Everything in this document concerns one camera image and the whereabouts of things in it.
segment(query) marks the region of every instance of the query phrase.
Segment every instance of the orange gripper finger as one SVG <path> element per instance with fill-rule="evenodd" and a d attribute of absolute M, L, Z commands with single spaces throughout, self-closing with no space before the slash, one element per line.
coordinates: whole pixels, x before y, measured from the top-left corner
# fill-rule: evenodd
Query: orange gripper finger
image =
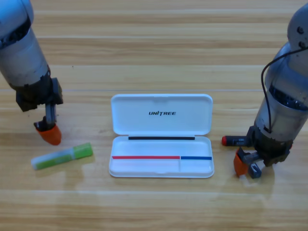
<path fill-rule="evenodd" d="M 240 157 L 238 156 L 238 151 L 235 154 L 235 158 L 233 160 L 234 164 L 234 170 L 236 172 L 236 175 L 239 177 L 241 175 L 246 175 L 248 172 L 248 165 L 242 162 Z"/>
<path fill-rule="evenodd" d="M 59 145 L 61 143 L 62 134 L 57 125 L 47 131 L 37 131 L 44 141 L 52 145 Z"/>

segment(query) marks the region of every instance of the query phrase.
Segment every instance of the green glue stick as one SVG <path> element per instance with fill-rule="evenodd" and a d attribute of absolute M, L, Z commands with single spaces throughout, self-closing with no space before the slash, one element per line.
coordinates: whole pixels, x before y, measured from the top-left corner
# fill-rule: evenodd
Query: green glue stick
<path fill-rule="evenodd" d="M 85 143 L 63 151 L 35 157 L 31 160 L 31 165 L 34 170 L 39 170 L 91 155 L 93 155 L 91 144 Z"/>

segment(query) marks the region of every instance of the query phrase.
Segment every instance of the case lid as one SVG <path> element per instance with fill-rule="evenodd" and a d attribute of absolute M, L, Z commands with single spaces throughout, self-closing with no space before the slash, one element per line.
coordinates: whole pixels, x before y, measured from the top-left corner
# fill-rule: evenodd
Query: case lid
<path fill-rule="evenodd" d="M 119 94 L 111 107 L 119 135 L 194 136 L 211 130 L 213 100 L 206 94 Z"/>

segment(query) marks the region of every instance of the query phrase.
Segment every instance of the blue line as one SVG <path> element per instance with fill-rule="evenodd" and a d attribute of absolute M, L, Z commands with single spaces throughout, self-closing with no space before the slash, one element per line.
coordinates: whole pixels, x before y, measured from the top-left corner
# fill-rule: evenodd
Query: blue line
<path fill-rule="evenodd" d="M 181 156 L 181 160 L 212 160 L 210 156 Z"/>

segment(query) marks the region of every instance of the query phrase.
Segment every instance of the wooden table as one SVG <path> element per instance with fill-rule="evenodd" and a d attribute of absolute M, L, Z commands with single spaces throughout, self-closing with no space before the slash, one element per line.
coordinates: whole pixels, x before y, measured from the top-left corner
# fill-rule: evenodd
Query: wooden table
<path fill-rule="evenodd" d="M 63 141 L 45 143 L 0 78 L 1 231 L 306 231 L 308 126 L 283 163 L 239 180 L 226 134 L 245 134 L 260 72 L 305 0 L 32 0 L 34 31 L 64 89 Z M 108 173 L 118 93 L 206 93 L 216 172 L 203 180 Z M 39 155 L 90 141 L 94 157 L 34 171 Z"/>

